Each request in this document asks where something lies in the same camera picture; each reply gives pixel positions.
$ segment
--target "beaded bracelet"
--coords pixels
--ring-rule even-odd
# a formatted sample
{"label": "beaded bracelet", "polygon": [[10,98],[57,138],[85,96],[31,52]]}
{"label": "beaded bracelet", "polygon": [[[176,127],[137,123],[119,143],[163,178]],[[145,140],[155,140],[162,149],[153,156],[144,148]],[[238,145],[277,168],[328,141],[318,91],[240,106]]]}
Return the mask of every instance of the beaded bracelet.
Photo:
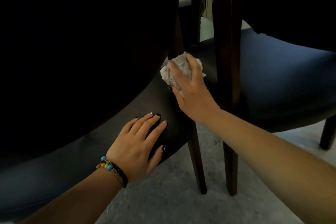
{"label": "beaded bracelet", "polygon": [[106,168],[109,171],[112,171],[114,175],[117,177],[119,182],[124,185],[124,188],[126,188],[128,179],[124,172],[113,162],[106,159],[105,156],[101,158],[101,162],[96,166],[96,168]]}

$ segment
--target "forearm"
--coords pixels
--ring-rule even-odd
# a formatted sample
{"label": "forearm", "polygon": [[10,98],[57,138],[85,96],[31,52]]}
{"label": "forearm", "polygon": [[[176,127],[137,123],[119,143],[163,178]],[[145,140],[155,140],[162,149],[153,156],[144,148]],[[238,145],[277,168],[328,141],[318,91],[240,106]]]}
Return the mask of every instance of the forearm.
{"label": "forearm", "polygon": [[336,223],[336,168],[225,111],[205,124],[306,223]]}
{"label": "forearm", "polygon": [[121,188],[112,172],[99,168],[22,224],[95,223]]}

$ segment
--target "finger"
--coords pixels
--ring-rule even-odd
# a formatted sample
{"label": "finger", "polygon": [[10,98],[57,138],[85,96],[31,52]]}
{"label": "finger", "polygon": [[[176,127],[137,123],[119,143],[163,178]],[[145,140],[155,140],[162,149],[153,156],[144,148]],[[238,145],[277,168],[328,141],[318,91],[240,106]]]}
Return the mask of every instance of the finger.
{"label": "finger", "polygon": [[157,148],[153,157],[151,157],[150,160],[148,161],[146,175],[149,175],[153,171],[153,169],[159,164],[162,158],[162,152],[163,152],[162,147],[163,145]]}
{"label": "finger", "polygon": [[151,113],[145,115],[144,117],[142,117],[141,119],[139,119],[139,120],[133,125],[133,127],[131,128],[131,130],[130,130],[129,132],[132,133],[133,135],[135,135],[135,134],[139,131],[139,129],[141,128],[141,126],[143,125],[143,123],[144,123],[146,120],[152,118],[152,116],[153,116],[153,113],[151,112]]}
{"label": "finger", "polygon": [[191,54],[187,54],[187,60],[192,69],[192,79],[203,78],[201,66],[198,64],[197,60]]}
{"label": "finger", "polygon": [[181,89],[187,87],[187,85],[189,84],[190,81],[181,72],[181,70],[176,67],[176,65],[174,64],[174,62],[172,62],[171,60],[169,60],[168,61],[168,66],[170,68],[171,73],[173,74],[173,76],[175,78],[175,81],[178,83],[178,85],[181,87]]}
{"label": "finger", "polygon": [[166,126],[167,126],[167,121],[164,120],[163,122],[161,122],[160,125],[154,128],[153,131],[148,135],[148,137],[145,140],[145,144],[148,147],[149,151],[153,148],[156,140],[159,138],[159,136],[161,135],[162,131],[164,131]]}
{"label": "finger", "polygon": [[171,88],[172,88],[173,93],[174,93],[174,95],[175,95],[175,97],[176,97],[178,106],[179,106],[180,108],[182,108],[182,107],[184,106],[184,99],[183,99],[183,97],[181,96],[180,91],[179,91],[176,87],[173,87],[173,86],[172,86]]}
{"label": "finger", "polygon": [[133,120],[131,120],[128,123],[126,123],[126,125],[121,129],[119,135],[127,134],[131,130],[132,126],[137,122],[138,119],[139,118],[136,117]]}
{"label": "finger", "polygon": [[153,116],[153,118],[146,120],[137,132],[137,135],[139,135],[142,140],[145,140],[149,130],[160,119],[160,117],[161,115],[158,113],[157,115]]}

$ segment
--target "hand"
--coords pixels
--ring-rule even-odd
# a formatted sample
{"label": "hand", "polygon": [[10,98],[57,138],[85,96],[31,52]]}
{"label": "hand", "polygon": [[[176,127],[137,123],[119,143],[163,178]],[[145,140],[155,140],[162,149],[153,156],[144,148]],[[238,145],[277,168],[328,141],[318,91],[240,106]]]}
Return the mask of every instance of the hand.
{"label": "hand", "polygon": [[187,60],[192,68],[191,80],[182,74],[174,62],[168,62],[170,71],[181,87],[184,98],[176,87],[172,87],[173,93],[181,110],[192,120],[204,124],[208,117],[213,114],[213,111],[219,109],[219,106],[204,84],[201,67],[196,59],[187,54]]}
{"label": "hand", "polygon": [[106,159],[115,163],[125,173],[129,183],[145,179],[161,160],[163,146],[157,148],[150,160],[148,157],[157,138],[167,126],[166,120],[145,138],[149,129],[159,119],[160,116],[149,113],[141,119],[131,120],[107,151]]}

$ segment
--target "cloth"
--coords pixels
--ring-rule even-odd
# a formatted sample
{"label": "cloth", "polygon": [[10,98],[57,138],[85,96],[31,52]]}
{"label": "cloth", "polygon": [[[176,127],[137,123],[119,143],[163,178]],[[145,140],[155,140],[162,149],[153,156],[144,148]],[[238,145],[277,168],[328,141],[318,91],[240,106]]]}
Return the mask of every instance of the cloth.
{"label": "cloth", "polygon": [[[201,70],[203,71],[202,62],[199,59],[196,59],[198,64],[201,66]],[[177,56],[176,58],[172,59],[172,61],[175,63],[175,65],[181,70],[181,72],[189,79],[191,80],[193,76],[193,71],[191,69],[191,66],[189,65],[189,62],[187,60],[187,53],[184,52],[183,54]],[[170,72],[170,68],[168,66],[162,67],[160,70],[162,79],[166,82],[166,84],[170,86],[174,86],[177,89],[180,90],[180,95],[184,97],[183,92],[181,90],[181,87],[177,84],[175,81],[175,78],[173,74]]]}

